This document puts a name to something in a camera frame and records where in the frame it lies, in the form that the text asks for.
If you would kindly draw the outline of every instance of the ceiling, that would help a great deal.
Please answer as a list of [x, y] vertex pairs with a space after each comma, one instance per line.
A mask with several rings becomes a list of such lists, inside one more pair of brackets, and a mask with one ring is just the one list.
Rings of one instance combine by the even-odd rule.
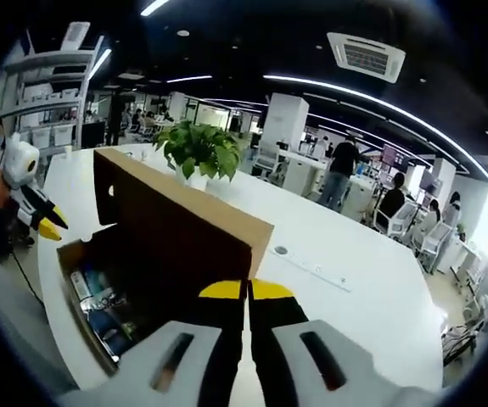
[[[149, 3], [93, 0], [77, 10], [46, 8], [30, 28], [31, 39], [37, 52], [56, 49], [69, 22], [90, 21], [84, 46], [105, 35], [103, 47], [113, 50], [94, 76], [92, 89], [116, 84], [153, 94], [179, 91], [199, 98], [256, 103], [266, 103], [273, 92], [294, 94], [303, 97], [315, 115], [362, 129], [416, 154], [455, 160], [461, 164], [458, 169], [464, 167], [471, 176], [485, 179], [458, 149], [400, 112], [324, 87], [263, 78], [286, 75], [362, 92], [424, 120], [470, 154], [488, 155], [488, 9], [483, 3], [464, 2], [461, 8], [449, 1], [411, 5], [402, 0], [170, 0], [149, 17], [141, 17]], [[190, 36], [179, 36], [180, 30]], [[339, 68], [328, 32], [362, 36], [404, 50], [407, 55], [398, 81], [390, 84]], [[144, 78], [118, 78], [124, 72], [138, 72]], [[196, 75], [213, 78], [165, 83]], [[311, 116], [307, 124], [346, 128]], [[365, 138], [381, 145], [368, 134]]]

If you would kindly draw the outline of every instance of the shelf unit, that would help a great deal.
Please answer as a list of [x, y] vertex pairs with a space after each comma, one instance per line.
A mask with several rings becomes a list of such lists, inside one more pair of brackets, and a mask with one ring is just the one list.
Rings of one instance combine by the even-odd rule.
[[[104, 37], [101, 36], [93, 50], [78, 49], [35, 53], [4, 65], [5, 78], [3, 97], [0, 106], [0, 118], [2, 119], [9, 116], [20, 117], [26, 114], [39, 113], [51, 109], [77, 107], [77, 117], [76, 120], [72, 122], [72, 124], [76, 126], [76, 144], [73, 147], [75, 149], [81, 148], [81, 127], [83, 125], [85, 101], [87, 89], [89, 87], [88, 76], [97, 60], [98, 51], [100, 50], [103, 40]], [[60, 66], [84, 66], [85, 70], [83, 72], [64, 74], [54, 74], [49, 72], [49, 69], [53, 72], [53, 68]], [[31, 75], [31, 71], [35, 70], [37, 70], [37, 75]], [[17, 76], [17, 81], [15, 82], [14, 90], [9, 91], [7, 89], [8, 80], [15, 75]], [[77, 96], [74, 98], [50, 98], [30, 103], [20, 102], [26, 87], [61, 81], [80, 82]], [[7, 102], [8, 100], [8, 95], [12, 98], [11, 106], [4, 105], [4, 102]], [[54, 153], [63, 153], [64, 150], [65, 146], [50, 146], [48, 148], [42, 148], [40, 154], [41, 156], [46, 157], [48, 155], [53, 155]]]

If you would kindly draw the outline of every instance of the computer monitor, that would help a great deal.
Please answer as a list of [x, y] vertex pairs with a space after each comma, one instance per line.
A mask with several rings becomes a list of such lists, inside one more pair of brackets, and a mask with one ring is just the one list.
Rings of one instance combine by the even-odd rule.
[[423, 171], [421, 182], [419, 182], [419, 188], [424, 190], [429, 195], [432, 195], [434, 198], [438, 198], [442, 185], [442, 180], [438, 179], [436, 176], [433, 176], [428, 171]]

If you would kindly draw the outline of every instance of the open box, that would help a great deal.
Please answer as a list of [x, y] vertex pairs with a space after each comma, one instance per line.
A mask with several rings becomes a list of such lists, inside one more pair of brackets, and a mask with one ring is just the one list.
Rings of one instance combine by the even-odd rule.
[[74, 271], [87, 264], [104, 273], [125, 297], [139, 342], [185, 313], [210, 284], [254, 277], [273, 226], [114, 149], [94, 152], [94, 185], [100, 224], [111, 226], [61, 247], [59, 262], [82, 332], [112, 374], [115, 362], [72, 287]]

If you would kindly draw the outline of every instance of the black cable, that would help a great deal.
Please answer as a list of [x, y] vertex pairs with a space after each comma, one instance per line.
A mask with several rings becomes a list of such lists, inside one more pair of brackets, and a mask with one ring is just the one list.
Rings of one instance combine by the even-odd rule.
[[25, 272], [23, 271], [23, 267], [21, 267], [20, 261], [17, 260], [17, 256], [15, 255], [15, 251], [13, 249], [12, 249], [12, 256], [14, 256], [15, 263], [17, 263], [17, 266], [20, 268], [21, 275], [23, 276], [23, 278], [25, 278], [26, 284], [29, 286], [29, 289], [31, 290], [32, 295], [34, 295], [34, 298], [36, 298], [36, 300], [38, 301], [38, 303], [40, 303], [42, 308], [46, 309], [46, 307], [43, 304], [43, 301], [41, 301], [41, 299], [36, 295], [36, 292], [32, 288], [31, 282], [29, 282], [29, 279], [27, 278]]

